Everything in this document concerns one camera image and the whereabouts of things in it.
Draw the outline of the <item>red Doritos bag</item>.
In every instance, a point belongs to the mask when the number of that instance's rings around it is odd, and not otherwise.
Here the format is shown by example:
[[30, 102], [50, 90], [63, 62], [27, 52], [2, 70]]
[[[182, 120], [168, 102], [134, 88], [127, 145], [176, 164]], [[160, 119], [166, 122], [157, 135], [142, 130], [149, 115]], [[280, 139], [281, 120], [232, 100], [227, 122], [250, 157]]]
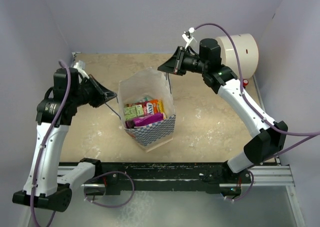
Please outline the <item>red Doritos bag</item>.
[[144, 116], [154, 115], [159, 113], [158, 109], [159, 101], [157, 99], [152, 99], [148, 101], [144, 101], [141, 105], [143, 107]]

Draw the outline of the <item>purple snack bag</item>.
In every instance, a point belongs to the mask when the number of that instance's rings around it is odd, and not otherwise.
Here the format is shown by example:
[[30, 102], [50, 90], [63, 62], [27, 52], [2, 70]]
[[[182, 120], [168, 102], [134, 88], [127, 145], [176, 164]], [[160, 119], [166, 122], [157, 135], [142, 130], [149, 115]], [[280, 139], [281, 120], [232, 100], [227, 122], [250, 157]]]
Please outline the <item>purple snack bag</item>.
[[158, 112], [155, 114], [150, 114], [142, 117], [136, 117], [125, 122], [125, 127], [127, 129], [139, 128], [147, 126], [149, 124], [162, 121], [166, 118], [164, 113]]

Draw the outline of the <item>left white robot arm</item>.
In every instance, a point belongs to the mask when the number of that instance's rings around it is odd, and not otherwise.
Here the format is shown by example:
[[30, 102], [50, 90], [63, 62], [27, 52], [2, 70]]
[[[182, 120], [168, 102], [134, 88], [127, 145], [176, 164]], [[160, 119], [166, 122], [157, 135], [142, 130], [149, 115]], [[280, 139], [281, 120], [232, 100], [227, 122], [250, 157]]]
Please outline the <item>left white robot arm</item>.
[[22, 190], [15, 192], [15, 204], [64, 212], [73, 192], [84, 182], [103, 178], [100, 160], [83, 158], [66, 175], [59, 177], [62, 147], [79, 107], [98, 108], [117, 94], [101, 85], [92, 75], [76, 68], [59, 68], [53, 86], [47, 90], [36, 111], [37, 140], [29, 176]]

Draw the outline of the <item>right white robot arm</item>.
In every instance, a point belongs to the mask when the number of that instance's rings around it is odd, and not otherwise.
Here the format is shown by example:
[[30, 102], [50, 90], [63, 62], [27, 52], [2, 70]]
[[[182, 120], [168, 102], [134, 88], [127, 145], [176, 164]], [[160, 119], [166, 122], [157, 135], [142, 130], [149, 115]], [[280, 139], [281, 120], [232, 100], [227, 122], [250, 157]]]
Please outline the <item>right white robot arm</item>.
[[274, 120], [251, 98], [237, 75], [222, 63], [221, 47], [215, 39], [201, 40], [199, 54], [178, 46], [172, 57], [157, 69], [178, 76], [187, 72], [201, 74], [204, 83], [232, 107], [247, 127], [252, 139], [240, 154], [224, 163], [222, 177], [226, 182], [235, 182], [240, 172], [283, 149], [287, 124]]

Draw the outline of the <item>blue checkered paper bag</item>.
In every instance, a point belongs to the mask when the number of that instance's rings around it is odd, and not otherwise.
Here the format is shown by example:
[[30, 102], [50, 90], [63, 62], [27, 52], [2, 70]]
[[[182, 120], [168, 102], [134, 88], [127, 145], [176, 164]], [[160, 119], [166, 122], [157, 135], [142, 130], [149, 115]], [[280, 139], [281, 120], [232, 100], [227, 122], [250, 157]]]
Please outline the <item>blue checkered paper bag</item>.
[[[142, 127], [127, 128], [124, 107], [145, 96], [161, 100], [166, 118]], [[176, 110], [171, 87], [165, 74], [154, 68], [146, 68], [122, 80], [117, 92], [118, 112], [122, 128], [145, 152], [149, 152], [173, 139]]]

